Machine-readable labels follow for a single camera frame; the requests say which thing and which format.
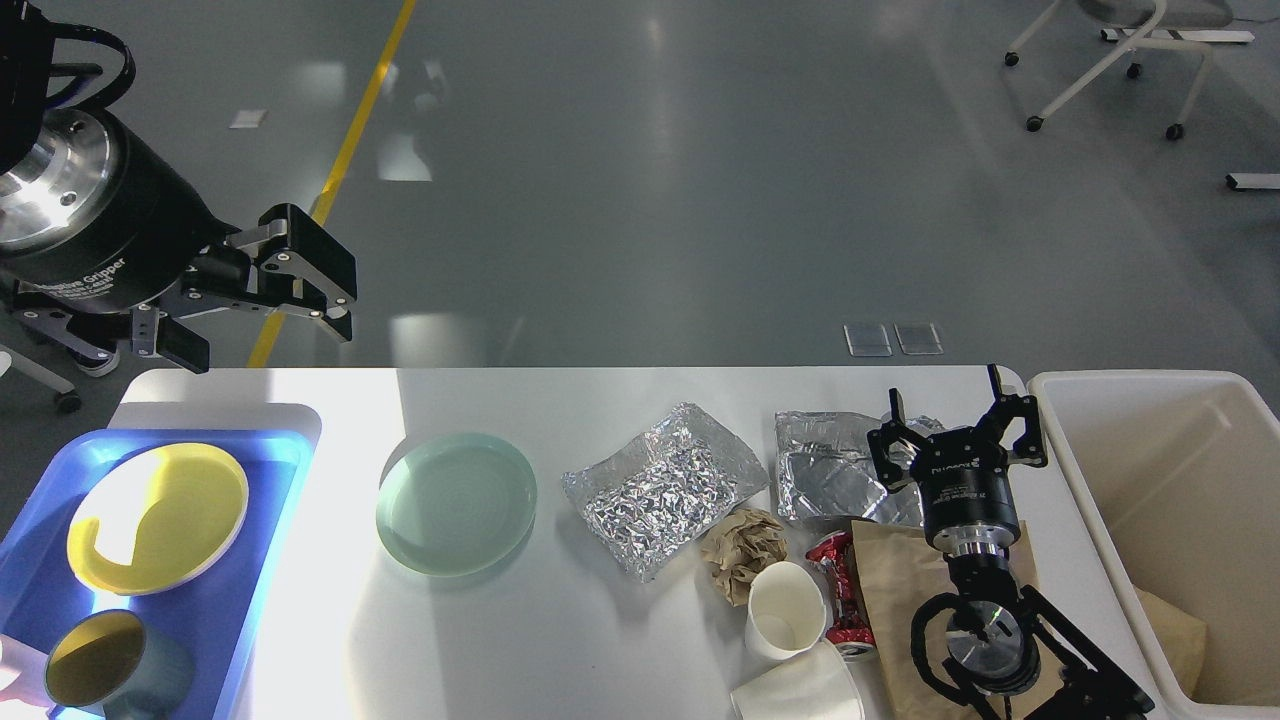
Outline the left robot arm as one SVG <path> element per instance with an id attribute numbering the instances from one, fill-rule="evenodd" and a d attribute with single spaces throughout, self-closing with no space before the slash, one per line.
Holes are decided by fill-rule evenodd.
<path id="1" fill-rule="evenodd" d="M 186 319 L 236 310 L 353 337 L 355 256 L 303 209 L 218 219 L 110 106 L 136 64 L 115 35 L 3 4 L 3 309 L 96 372 L 122 354 L 193 373 Z"/>

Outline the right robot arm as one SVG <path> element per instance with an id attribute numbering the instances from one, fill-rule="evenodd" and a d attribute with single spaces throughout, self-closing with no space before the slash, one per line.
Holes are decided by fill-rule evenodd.
<path id="1" fill-rule="evenodd" d="M 1010 719 L 1012 698 L 1041 678 L 1041 651 L 1060 661 L 1060 688 L 1033 719 L 1144 719 L 1155 701 L 1037 588 L 1020 584 L 1011 547 L 1021 538 L 1010 486 L 1012 465 L 1044 468 L 1038 401 L 1004 391 L 987 368 L 993 401 L 972 425 L 928 436 L 914 430 L 899 389 L 867 442 L 876 479 L 896 493 L 918 489 L 923 536 L 938 551 L 954 589 L 927 600 L 910 625 L 920 679 L 983 719 Z"/>

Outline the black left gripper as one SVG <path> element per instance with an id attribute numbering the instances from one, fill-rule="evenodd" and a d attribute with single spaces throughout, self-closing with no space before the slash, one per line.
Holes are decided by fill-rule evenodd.
<path id="1" fill-rule="evenodd" d="M 191 302 L 305 316 L 338 342 L 353 338 L 355 256 L 311 215 L 278 204 L 234 231 L 105 110 L 45 115 L 35 147 L 3 177 L 1 232 L 4 273 L 41 292 L 15 293 L 10 315 L 83 357 L 124 352 L 207 372 L 210 343 L 179 315 L 133 307 L 182 275 Z"/>

